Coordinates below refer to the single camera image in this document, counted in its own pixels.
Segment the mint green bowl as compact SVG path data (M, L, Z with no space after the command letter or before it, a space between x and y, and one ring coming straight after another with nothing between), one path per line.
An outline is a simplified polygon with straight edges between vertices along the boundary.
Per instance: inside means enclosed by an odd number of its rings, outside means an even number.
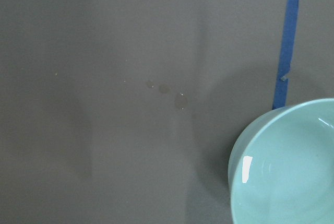
M234 223L333 223L333 100L252 121L233 146L228 184Z

